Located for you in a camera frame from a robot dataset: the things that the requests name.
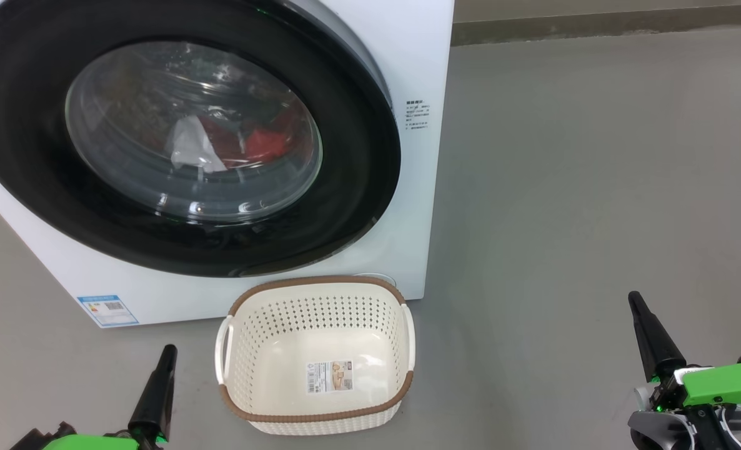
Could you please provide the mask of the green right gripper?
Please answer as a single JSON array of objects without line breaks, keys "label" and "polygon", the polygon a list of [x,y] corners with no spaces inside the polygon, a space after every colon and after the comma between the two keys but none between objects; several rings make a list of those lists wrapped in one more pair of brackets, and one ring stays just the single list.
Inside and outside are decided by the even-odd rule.
[{"label": "green right gripper", "polygon": [[642,294],[628,302],[649,383],[636,389],[636,450],[741,450],[741,356],[687,365]]}]

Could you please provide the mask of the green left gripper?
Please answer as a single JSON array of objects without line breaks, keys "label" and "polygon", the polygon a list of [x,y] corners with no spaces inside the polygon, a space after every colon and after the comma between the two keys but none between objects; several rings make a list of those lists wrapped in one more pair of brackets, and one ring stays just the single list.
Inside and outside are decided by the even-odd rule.
[{"label": "green left gripper", "polygon": [[54,433],[30,430],[9,450],[164,450],[169,440],[178,349],[165,345],[149,376],[128,429],[104,435],[79,434],[67,422]]}]

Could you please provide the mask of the black round glass washer door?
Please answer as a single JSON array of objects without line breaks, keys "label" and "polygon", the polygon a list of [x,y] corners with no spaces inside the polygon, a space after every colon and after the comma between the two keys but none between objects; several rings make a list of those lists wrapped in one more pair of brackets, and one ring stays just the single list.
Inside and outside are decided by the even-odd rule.
[{"label": "black round glass washer door", "polygon": [[[339,253],[398,187],[391,102],[357,44],[286,0],[0,0],[0,186],[139,267],[247,278]],[[188,115],[289,151],[176,168],[163,148]]]}]

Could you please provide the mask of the red garment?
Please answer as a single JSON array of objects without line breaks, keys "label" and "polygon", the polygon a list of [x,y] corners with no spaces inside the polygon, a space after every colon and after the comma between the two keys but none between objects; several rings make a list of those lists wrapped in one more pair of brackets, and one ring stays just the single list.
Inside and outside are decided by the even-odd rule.
[{"label": "red garment", "polygon": [[194,166],[205,173],[267,164],[289,151],[288,137],[262,126],[208,115],[188,115],[176,121],[163,148],[176,168]]}]

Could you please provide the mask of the cream perforated basket brown rim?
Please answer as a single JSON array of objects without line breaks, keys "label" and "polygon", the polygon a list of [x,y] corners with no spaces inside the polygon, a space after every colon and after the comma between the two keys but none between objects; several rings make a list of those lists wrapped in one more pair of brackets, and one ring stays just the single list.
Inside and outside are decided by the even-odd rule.
[{"label": "cream perforated basket brown rim", "polygon": [[[306,365],[353,361],[354,390],[307,394]],[[222,320],[214,370],[224,404],[281,436],[353,433],[387,424],[411,387],[414,320],[402,294],[370,276],[261,284]]]}]

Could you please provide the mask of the white front-load washing machine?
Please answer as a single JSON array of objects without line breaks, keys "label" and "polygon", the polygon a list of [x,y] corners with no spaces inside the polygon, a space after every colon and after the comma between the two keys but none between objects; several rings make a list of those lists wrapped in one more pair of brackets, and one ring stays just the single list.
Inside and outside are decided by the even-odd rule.
[{"label": "white front-load washing machine", "polygon": [[305,267],[205,278],[139,267],[86,248],[36,219],[0,186],[0,216],[80,308],[77,297],[115,294],[139,325],[218,318],[256,285],[317,276],[377,276],[396,285],[407,300],[422,298],[454,0],[286,1],[325,18],[357,44],[391,98],[402,138],[402,170],[388,210],[367,234]]}]

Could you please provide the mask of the blue energy label sticker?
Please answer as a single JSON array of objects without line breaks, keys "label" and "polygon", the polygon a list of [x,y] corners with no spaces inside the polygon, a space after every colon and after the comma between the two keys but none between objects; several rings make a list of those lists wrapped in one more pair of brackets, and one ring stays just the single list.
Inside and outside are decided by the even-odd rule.
[{"label": "blue energy label sticker", "polygon": [[110,296],[83,296],[77,297],[77,300],[100,328],[118,328],[139,324],[133,313],[115,294]]}]

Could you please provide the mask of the paper product label sticker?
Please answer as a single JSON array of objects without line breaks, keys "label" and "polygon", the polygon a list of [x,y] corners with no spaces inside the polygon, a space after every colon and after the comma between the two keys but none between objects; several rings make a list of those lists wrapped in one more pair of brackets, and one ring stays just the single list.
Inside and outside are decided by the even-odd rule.
[{"label": "paper product label sticker", "polygon": [[354,390],[353,361],[310,362],[306,365],[307,394]]}]

